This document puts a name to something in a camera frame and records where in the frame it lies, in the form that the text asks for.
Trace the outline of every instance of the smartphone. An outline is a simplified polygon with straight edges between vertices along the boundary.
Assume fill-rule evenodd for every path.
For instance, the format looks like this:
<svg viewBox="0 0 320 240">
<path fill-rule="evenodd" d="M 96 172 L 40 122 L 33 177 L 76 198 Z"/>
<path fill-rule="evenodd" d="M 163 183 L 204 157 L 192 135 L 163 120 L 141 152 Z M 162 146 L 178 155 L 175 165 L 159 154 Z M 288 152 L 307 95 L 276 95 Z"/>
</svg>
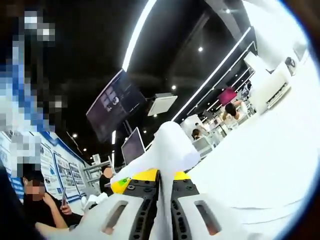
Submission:
<svg viewBox="0 0 320 240">
<path fill-rule="evenodd" d="M 62 193 L 61 206 L 66 205 L 66 204 L 67 204 L 67 196 L 66 196 L 66 188 L 64 188 L 63 193 Z"/>
</svg>

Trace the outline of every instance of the wall display board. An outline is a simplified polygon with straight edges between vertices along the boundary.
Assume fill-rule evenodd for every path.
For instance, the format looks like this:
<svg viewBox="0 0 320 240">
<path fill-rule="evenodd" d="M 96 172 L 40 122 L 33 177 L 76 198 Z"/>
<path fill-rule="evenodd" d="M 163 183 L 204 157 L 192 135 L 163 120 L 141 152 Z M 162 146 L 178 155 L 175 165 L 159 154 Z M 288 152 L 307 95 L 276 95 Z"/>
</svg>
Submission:
<svg viewBox="0 0 320 240">
<path fill-rule="evenodd" d="M 63 188 L 66 188 L 65 194 L 67 198 L 71 198 L 74 196 L 79 195 L 78 189 L 76 187 L 76 183 L 71 175 L 71 169 L 69 166 L 69 162 L 58 155 L 57 153 L 54 153 L 56 168 L 59 173 L 59 180 Z"/>
<path fill-rule="evenodd" d="M 79 166 L 77 164 L 74 164 L 73 162 L 70 162 L 69 166 L 71 169 L 71 174 L 72 174 L 73 180 L 75 182 L 75 186 L 77 187 L 80 195 L 84 196 L 86 185 L 85 185 L 83 177 L 81 175 Z"/>
<path fill-rule="evenodd" d="M 58 181 L 54 155 L 50 147 L 43 143 L 40 147 L 40 160 L 45 189 L 56 199 L 59 199 L 63 191 Z"/>
<path fill-rule="evenodd" d="M 24 189 L 17 173 L 12 175 L 12 161 L 10 153 L 10 143 L 13 136 L 12 131 L 0 132 L 0 161 L 2 162 L 5 170 L 8 174 L 9 181 L 11 182 L 12 188 L 14 189 L 16 195 L 23 201 L 24 199 Z"/>
</svg>

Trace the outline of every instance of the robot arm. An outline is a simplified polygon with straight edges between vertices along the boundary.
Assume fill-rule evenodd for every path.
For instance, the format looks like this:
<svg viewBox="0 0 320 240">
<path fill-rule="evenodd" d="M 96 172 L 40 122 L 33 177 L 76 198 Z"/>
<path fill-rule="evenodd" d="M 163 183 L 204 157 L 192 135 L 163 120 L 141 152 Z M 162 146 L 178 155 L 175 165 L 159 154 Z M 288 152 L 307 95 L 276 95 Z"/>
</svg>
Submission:
<svg viewBox="0 0 320 240">
<path fill-rule="evenodd" d="M 149 240 L 157 215 L 160 172 L 152 169 L 117 186 L 113 195 L 93 207 L 70 232 L 55 232 L 55 240 Z M 177 172 L 172 186 L 173 240 L 267 239 L 248 233 L 218 202 L 197 187 L 184 172 Z"/>
</svg>

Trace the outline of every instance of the ceiling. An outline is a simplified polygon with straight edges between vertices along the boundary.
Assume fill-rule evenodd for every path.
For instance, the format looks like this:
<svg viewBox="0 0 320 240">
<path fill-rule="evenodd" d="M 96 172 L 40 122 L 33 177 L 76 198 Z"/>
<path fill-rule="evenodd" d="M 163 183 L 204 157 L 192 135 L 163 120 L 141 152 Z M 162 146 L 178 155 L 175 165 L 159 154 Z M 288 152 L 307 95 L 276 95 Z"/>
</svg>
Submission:
<svg viewBox="0 0 320 240">
<path fill-rule="evenodd" d="M 218 10 L 207 2 L 158 0 L 142 28 L 127 71 L 130 80 L 147 99 L 167 92 L 178 96 L 166 113 L 148 117 L 148 104 L 145 104 L 127 119 L 132 129 L 138 127 L 140 132 L 146 131 L 142 133 L 145 146 L 152 141 L 159 126 L 172 119 L 239 40 L 225 19 L 232 19 L 241 35 L 250 27 L 242 1 L 220 0 L 226 8 Z M 33 36 L 27 37 L 26 69 L 30 72 L 39 106 L 44 108 L 62 140 L 88 162 L 94 154 L 100 154 L 104 160 L 115 150 L 115 165 L 123 163 L 121 145 L 128 137 L 124 125 L 116 129 L 115 145 L 111 145 L 111 136 L 100 143 L 86 112 L 122 68 L 129 41 L 146 3 L 147 0 L 47 1 L 42 5 L 43 21 L 54 24 L 54 41 L 39 42 Z M 176 122 L 187 117 L 252 41 L 255 41 L 253 29 Z M 237 79 L 235 75 L 240 76 L 246 69 L 241 59 L 191 114 L 202 113 L 208 103 L 216 100 L 220 89 L 230 86 Z M 55 101 L 62 101 L 62 108 L 55 107 Z M 67 132 L 78 134 L 78 148 Z"/>
</svg>

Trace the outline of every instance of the monitor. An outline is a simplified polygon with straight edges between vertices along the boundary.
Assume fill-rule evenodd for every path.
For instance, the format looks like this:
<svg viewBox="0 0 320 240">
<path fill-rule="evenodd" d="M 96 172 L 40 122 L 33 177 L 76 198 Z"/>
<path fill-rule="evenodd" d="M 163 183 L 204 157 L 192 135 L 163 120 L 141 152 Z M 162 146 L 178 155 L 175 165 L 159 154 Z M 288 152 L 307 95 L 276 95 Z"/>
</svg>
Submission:
<svg viewBox="0 0 320 240">
<path fill-rule="evenodd" d="M 121 146 L 121 151 L 126 165 L 145 153 L 146 149 L 137 127 Z"/>
<path fill-rule="evenodd" d="M 127 73 L 120 70 L 98 95 L 86 117 L 103 143 L 129 114 L 145 102 L 145 97 L 131 84 Z"/>
<path fill-rule="evenodd" d="M 237 94 L 235 93 L 235 91 L 231 87 L 228 87 L 218 96 L 218 99 L 222 106 L 225 106 L 230 103 L 231 100 L 236 96 Z"/>
</svg>

